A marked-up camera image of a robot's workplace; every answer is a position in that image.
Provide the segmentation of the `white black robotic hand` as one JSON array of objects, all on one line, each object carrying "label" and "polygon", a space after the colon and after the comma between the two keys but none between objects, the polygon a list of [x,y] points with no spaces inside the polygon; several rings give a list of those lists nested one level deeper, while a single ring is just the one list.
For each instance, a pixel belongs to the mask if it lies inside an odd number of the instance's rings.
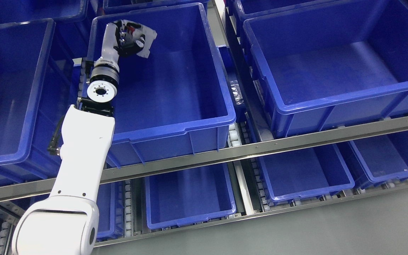
[{"label": "white black robotic hand", "polygon": [[113,66],[113,68],[116,70],[119,70],[119,58],[128,57],[123,53],[124,35],[126,33],[125,24],[127,21],[129,20],[122,19],[110,22],[106,25],[101,48],[101,56],[98,60],[96,60],[95,66],[108,64]]}]

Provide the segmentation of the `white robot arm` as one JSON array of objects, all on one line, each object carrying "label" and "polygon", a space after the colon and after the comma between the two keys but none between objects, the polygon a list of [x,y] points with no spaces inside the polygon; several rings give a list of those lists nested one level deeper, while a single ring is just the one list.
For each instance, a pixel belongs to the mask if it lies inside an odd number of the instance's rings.
[{"label": "white robot arm", "polygon": [[99,223],[98,189],[115,118],[71,105],[62,123],[61,165],[48,198],[32,204],[13,232],[14,255],[89,255]]}]

